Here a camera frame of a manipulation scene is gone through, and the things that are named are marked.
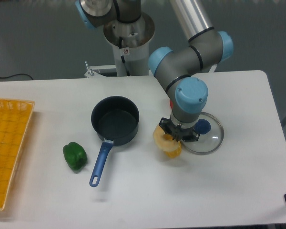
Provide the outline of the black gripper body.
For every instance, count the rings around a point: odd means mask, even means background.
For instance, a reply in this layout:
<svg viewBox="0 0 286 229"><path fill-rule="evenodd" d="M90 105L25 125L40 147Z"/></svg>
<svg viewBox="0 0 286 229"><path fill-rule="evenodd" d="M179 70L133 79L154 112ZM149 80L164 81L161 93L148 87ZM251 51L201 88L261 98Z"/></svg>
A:
<svg viewBox="0 0 286 229"><path fill-rule="evenodd" d="M170 118L170 119L179 129L179 133L181 132L181 130L194 130L194 124L193 123L182 123L182 122L176 121L172 118Z"/></svg>

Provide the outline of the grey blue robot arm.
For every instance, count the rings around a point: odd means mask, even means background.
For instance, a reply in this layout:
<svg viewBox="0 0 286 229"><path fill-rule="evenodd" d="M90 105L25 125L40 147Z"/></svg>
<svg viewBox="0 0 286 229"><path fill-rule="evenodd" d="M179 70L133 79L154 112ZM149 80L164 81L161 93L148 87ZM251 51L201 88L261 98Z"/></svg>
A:
<svg viewBox="0 0 286 229"><path fill-rule="evenodd" d="M208 96L205 83L194 74L228 59L234 51L231 37L216 31L199 0L173 0L172 8L188 40L178 52L161 47L149 52L155 33L152 18L139 0L78 0L86 27L103 27L112 46L118 76L152 73L173 103L169 119L159 125L174 140L197 141L205 131L196 124Z"/></svg>

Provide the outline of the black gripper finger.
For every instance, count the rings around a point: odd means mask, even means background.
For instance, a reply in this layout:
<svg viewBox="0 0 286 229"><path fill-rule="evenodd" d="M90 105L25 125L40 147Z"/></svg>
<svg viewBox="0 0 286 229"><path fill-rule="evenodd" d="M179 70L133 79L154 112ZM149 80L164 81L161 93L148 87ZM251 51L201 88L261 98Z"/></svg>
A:
<svg viewBox="0 0 286 229"><path fill-rule="evenodd" d="M172 137L173 140L179 140L179 129L171 121L171 119L161 118L159 122L160 128L164 131L165 134L168 134Z"/></svg>
<svg viewBox="0 0 286 229"><path fill-rule="evenodd" d="M184 142L197 142L199 137L200 134L194 130L181 130L179 133L179 139Z"/></svg>

